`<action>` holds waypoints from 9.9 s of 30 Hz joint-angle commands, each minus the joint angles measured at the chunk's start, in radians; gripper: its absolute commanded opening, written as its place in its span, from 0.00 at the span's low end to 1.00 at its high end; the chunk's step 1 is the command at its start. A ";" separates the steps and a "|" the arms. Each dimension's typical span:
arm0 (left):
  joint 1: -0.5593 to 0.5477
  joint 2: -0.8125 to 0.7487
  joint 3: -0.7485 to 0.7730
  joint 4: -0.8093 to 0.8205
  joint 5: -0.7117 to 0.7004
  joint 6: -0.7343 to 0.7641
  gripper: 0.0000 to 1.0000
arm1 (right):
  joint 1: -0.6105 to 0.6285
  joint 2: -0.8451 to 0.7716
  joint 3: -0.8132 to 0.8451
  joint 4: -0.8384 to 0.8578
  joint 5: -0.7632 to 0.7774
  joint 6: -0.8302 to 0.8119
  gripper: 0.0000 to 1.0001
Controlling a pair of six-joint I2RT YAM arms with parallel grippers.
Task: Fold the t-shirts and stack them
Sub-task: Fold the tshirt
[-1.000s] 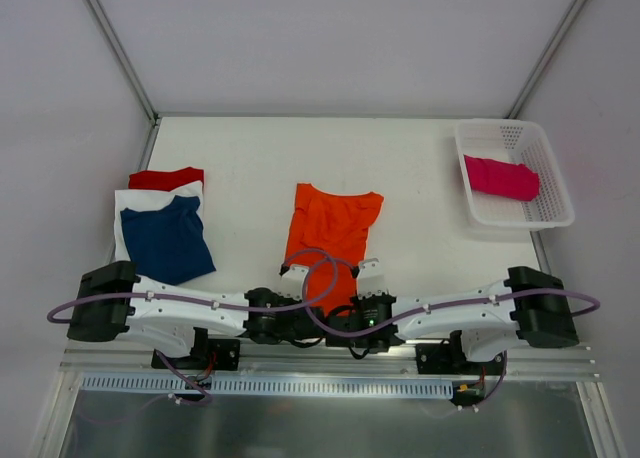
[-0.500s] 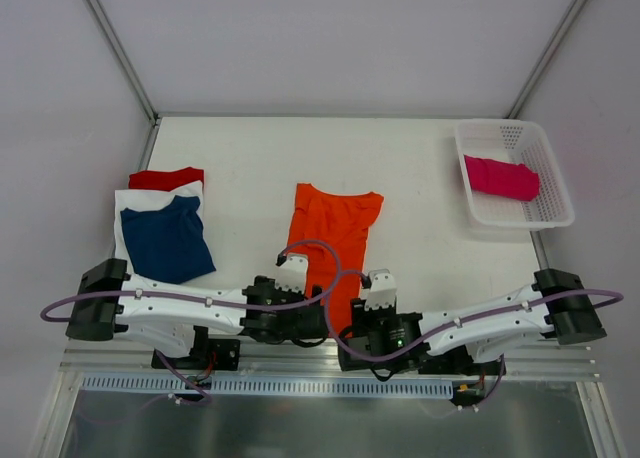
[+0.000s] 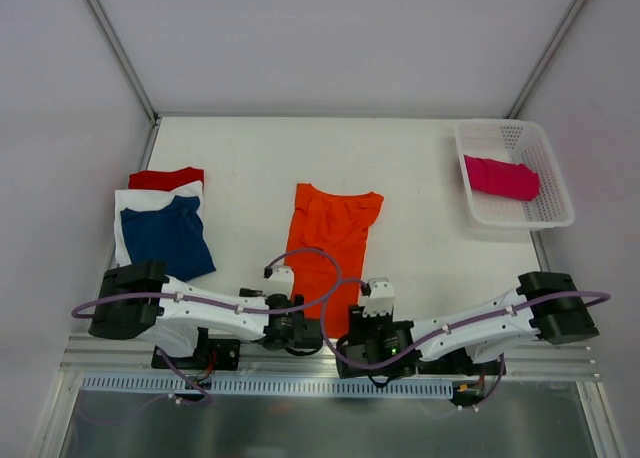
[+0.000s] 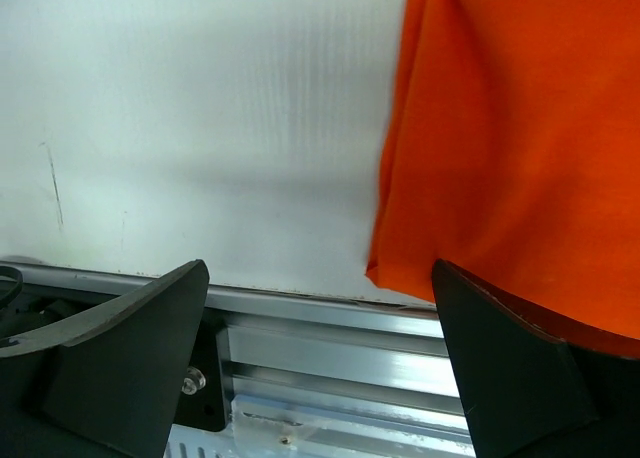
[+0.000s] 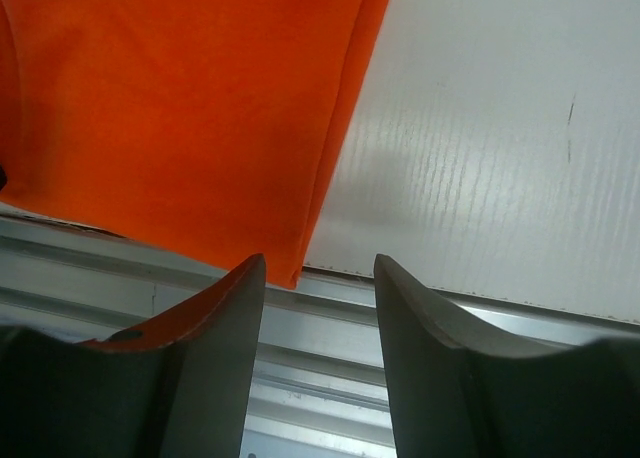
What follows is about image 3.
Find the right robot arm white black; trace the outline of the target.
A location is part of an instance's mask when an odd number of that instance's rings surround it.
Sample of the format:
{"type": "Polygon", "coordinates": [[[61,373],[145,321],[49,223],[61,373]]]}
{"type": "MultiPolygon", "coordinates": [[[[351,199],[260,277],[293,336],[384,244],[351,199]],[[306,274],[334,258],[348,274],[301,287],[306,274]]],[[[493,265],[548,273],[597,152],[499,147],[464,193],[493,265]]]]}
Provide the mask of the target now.
{"type": "Polygon", "coordinates": [[[348,331],[335,345],[342,379],[488,372],[510,349],[534,341],[564,345],[599,334],[589,309],[606,292],[580,291],[564,273],[529,272],[486,303],[438,318],[397,320],[383,279],[364,288],[368,301],[349,309],[348,331]]]}

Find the orange t shirt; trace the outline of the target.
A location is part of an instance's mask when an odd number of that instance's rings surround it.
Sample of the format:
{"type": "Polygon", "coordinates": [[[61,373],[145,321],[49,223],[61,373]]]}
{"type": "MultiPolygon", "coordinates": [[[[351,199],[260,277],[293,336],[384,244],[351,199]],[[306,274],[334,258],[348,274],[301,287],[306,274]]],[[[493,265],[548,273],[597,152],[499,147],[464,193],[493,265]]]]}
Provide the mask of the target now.
{"type": "MultiPolygon", "coordinates": [[[[344,278],[360,278],[369,231],[383,203],[384,197],[375,192],[332,195],[300,183],[296,187],[286,250],[324,251],[337,261],[344,278]]],[[[336,280],[335,265],[317,253],[289,256],[285,265],[294,271],[293,293],[303,296],[306,302],[320,298],[336,280]]]]}

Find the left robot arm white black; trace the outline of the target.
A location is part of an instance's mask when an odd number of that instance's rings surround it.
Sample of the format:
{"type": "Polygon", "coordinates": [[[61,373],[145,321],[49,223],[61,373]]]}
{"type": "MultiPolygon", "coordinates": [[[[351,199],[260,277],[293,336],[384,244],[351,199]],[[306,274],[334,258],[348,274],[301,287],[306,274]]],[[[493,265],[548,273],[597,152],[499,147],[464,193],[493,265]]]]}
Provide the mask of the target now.
{"type": "Polygon", "coordinates": [[[263,288],[242,288],[236,296],[198,289],[165,269],[161,261],[146,261],[107,271],[88,333],[140,339],[188,368],[208,359],[211,331],[299,356],[324,344],[319,321],[305,316],[303,297],[293,294],[294,272],[287,266],[267,267],[263,288]]]}

